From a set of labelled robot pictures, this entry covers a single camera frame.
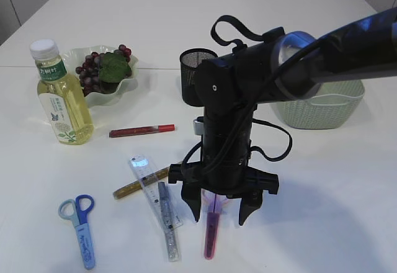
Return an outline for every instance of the grapes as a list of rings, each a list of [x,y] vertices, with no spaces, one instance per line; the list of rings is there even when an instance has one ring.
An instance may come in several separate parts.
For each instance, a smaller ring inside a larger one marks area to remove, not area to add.
[[[84,78],[84,85],[85,85],[85,87],[92,86],[92,79],[91,78]]]
[[[97,66],[100,65],[100,56],[99,56],[99,55],[96,56],[96,57],[94,58],[94,63],[95,63]]]
[[[101,88],[99,87],[99,85],[93,85],[92,90],[94,92],[98,92],[98,93],[102,93]]]
[[[92,92],[92,88],[91,88],[91,87],[85,86],[85,87],[83,88],[83,94],[84,94],[84,96],[87,96],[87,95],[90,94],[91,92]]]
[[[125,45],[119,45],[114,53],[125,57],[125,61],[128,63],[131,61],[131,50]],[[105,83],[99,79],[99,71],[102,69],[102,59],[105,53],[92,52],[90,55],[85,56],[85,60],[82,66],[76,67],[76,74],[79,76],[80,85],[83,89],[84,96],[87,96],[91,92],[105,93],[105,89],[102,89],[103,84],[112,85],[115,89],[118,83]],[[125,74],[126,78],[131,77],[132,71],[129,70]],[[114,92],[115,90],[107,90],[106,93]]]
[[[96,84],[96,85],[99,85],[99,77],[98,76],[92,77],[92,83]]]
[[[132,51],[131,51],[131,49],[126,48],[125,51],[124,51],[124,53],[126,53],[128,56],[131,56]]]
[[[76,73],[80,74],[83,71],[83,68],[81,66],[76,67]]]

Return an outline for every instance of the scissor blade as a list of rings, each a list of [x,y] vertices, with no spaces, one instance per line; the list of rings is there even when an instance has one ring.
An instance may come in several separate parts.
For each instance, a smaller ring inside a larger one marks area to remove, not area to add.
[[[76,227],[77,241],[79,242],[84,267],[90,270],[95,267],[94,248],[92,246],[89,225],[85,223]]]

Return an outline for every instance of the black strap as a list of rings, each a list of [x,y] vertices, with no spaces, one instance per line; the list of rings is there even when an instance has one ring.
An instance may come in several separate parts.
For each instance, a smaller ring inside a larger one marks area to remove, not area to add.
[[[233,16],[221,16],[218,20],[216,20],[215,24],[211,28],[211,37],[216,41],[218,44],[223,45],[224,47],[231,44],[235,43],[237,47],[243,46],[243,42],[240,39],[233,39],[230,40],[229,42],[223,40],[222,38],[219,37],[219,35],[216,32],[216,25],[219,22],[226,22],[232,25],[234,28],[237,29],[238,32],[240,32],[243,36],[246,38],[249,38],[251,40],[255,40],[257,42],[263,42],[263,37],[261,35],[257,35],[255,33],[252,33],[242,22],[240,22],[237,18]]]
[[[221,16],[218,20],[216,20],[215,24],[211,28],[211,37],[216,41],[219,45],[223,45],[224,47],[228,46],[231,43],[235,43],[238,48],[246,47],[245,44],[238,38],[230,40],[227,42],[219,37],[216,32],[216,25],[219,22],[226,22],[232,25],[234,28],[237,29],[244,37],[254,40],[256,42],[272,42],[280,36],[285,35],[283,27],[274,28],[262,35],[255,34],[251,32],[242,22],[240,22],[237,18],[233,16]]]
[[[285,150],[285,152],[283,154],[281,154],[278,157],[269,157],[266,155],[266,153],[263,151],[263,149],[261,147],[258,146],[252,146],[250,148],[250,152],[256,151],[259,152],[261,155],[263,155],[263,157],[265,157],[267,160],[271,161],[271,162],[276,162],[276,161],[280,161],[283,160],[284,158],[286,158],[288,156],[288,154],[290,154],[291,149],[292,149],[292,136],[289,132],[287,132],[284,128],[277,126],[276,124],[272,124],[268,121],[263,121],[263,120],[258,120],[258,119],[253,119],[252,120],[253,123],[256,124],[260,124],[260,125],[265,125],[265,126],[269,126],[269,127],[273,127],[276,128],[278,130],[281,130],[282,132],[286,133],[290,139],[289,144],[288,144],[288,148]]]

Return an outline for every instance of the white bottle cap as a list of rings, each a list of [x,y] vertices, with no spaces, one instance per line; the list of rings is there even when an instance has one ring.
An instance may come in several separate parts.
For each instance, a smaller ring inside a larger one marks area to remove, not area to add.
[[[30,45],[30,54],[34,60],[45,61],[54,59],[60,51],[52,39],[40,39]]]

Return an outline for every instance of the green leaf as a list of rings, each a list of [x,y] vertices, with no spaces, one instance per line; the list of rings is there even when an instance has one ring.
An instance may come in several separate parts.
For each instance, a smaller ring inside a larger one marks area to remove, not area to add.
[[[119,83],[130,67],[124,56],[106,53],[102,59],[102,69],[99,71],[99,79],[107,83]]]

